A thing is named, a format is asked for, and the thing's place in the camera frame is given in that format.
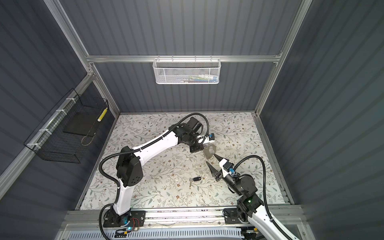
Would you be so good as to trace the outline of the black headed key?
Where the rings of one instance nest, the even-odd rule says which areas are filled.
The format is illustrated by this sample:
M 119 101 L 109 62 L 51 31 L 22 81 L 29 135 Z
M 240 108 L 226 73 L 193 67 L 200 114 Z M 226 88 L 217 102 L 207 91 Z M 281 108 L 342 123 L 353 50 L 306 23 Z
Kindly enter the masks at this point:
M 202 180 L 201 177 L 189 178 L 189 181 L 190 181 L 190 185 L 189 185 L 189 187 L 191 188 L 193 183 L 195 183 L 195 182 L 199 182 L 199 181 L 201 181 L 201 180 Z

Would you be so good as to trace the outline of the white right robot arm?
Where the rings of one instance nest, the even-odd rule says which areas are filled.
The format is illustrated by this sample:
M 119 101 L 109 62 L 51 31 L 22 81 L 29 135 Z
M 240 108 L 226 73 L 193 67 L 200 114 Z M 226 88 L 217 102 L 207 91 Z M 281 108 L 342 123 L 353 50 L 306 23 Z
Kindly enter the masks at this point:
M 270 212 L 266 194 L 266 165 L 264 160 L 257 155 L 250 155 L 237 164 L 214 154 L 219 161 L 220 170 L 215 169 L 209 162 L 206 162 L 212 176 L 218 182 L 224 180 L 229 189 L 240 196 L 237 200 L 237 216 L 242 223 L 252 224 L 267 240 L 297 240 L 287 227 L 285 227 Z M 258 159 L 263 168 L 263 198 L 257 195 L 257 187 L 251 175 L 240 175 L 237 168 L 241 163 L 249 159 Z

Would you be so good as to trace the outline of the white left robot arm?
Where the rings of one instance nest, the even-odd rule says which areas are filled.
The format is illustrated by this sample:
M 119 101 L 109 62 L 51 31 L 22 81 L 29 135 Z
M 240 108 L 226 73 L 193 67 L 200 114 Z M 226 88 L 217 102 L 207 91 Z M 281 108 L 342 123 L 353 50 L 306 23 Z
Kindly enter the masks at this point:
M 188 146 L 191 153 L 196 153 L 215 141 L 215 134 L 210 133 L 209 127 L 205 133 L 201 133 L 204 126 L 194 116 L 200 116 L 208 122 L 202 114 L 190 114 L 155 139 L 132 149 L 121 150 L 118 155 L 117 177 L 114 179 L 118 192 L 111 207 L 112 213 L 121 217 L 130 212 L 134 187 L 143 179 L 143 166 L 149 160 L 179 144 Z

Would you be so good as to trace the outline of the white vented strip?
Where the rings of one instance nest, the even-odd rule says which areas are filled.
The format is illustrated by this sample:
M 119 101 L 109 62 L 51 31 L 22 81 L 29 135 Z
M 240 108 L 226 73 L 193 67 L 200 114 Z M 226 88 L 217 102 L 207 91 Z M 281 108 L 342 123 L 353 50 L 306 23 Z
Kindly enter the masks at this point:
M 107 231 L 110 240 L 243 240 L 245 237 L 238 228 L 183 228 L 183 229 L 144 229 L 123 236 L 115 231 Z

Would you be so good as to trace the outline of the items in white basket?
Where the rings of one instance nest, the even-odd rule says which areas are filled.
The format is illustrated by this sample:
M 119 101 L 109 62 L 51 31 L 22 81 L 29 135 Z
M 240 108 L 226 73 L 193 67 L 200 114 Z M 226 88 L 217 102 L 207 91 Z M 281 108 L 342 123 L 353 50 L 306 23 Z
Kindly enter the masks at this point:
M 210 75 L 210 74 L 203 74 L 203 75 L 193 75 L 193 76 L 186 76 L 181 79 L 177 79 L 177 81 L 181 83 L 208 83 L 208 84 L 216 84 L 219 82 L 219 76 L 217 75 Z

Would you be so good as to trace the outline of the yellow marker in basket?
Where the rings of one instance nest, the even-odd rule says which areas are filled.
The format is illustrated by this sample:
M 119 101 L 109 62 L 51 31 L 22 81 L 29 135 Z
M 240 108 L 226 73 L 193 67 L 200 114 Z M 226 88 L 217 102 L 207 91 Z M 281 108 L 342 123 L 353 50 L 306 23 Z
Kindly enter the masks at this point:
M 99 117 L 98 117 L 98 119 L 97 119 L 97 121 L 98 122 L 101 122 L 102 120 L 103 120 L 103 118 L 105 117 L 105 115 L 107 114 L 107 112 L 108 112 L 108 107 L 106 107 L 102 112 L 101 112 L 101 114 L 99 115 Z

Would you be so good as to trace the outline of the black pad in basket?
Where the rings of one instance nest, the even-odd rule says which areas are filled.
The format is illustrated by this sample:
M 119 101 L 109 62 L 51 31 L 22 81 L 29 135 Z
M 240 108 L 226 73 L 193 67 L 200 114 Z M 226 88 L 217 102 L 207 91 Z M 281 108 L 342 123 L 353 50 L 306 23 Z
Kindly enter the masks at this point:
M 98 122 L 99 115 L 92 113 L 76 113 L 66 124 L 63 132 L 66 134 L 93 137 L 101 122 Z

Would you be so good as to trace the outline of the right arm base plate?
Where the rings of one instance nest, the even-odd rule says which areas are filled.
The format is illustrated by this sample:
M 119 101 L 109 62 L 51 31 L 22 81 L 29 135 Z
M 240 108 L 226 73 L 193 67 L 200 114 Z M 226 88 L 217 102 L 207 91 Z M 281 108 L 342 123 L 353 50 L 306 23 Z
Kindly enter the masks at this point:
M 222 213 L 223 213 L 226 225 L 248 224 L 248 222 L 244 222 L 239 219 L 236 208 L 224 208 Z

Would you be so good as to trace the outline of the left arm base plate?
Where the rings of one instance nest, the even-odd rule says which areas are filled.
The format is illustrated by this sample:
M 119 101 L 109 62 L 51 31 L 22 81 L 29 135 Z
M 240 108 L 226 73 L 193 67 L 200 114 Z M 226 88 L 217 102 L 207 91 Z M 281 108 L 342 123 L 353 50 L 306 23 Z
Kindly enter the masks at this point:
M 128 211 L 119 216 L 113 209 L 109 209 L 102 216 L 102 224 L 104 228 L 117 227 L 143 227 L 146 219 L 146 211 Z

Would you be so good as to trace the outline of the aluminium mounting rail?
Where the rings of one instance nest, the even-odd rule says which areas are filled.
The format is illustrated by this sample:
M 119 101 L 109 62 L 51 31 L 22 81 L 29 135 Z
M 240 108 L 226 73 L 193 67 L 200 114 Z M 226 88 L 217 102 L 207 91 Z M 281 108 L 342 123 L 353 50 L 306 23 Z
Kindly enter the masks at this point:
M 146 212 L 144 217 L 135 217 L 139 220 L 140 228 L 172 228 L 172 227 L 219 227 L 225 224 L 223 211 L 235 211 L 233 206 L 225 207 L 190 207 L 190 208 L 152 208 L 142 209 Z M 271 205 L 272 215 L 286 225 L 306 224 L 307 218 L 300 205 Z M 65 228 L 99 229 L 99 210 L 69 211 L 61 225 Z

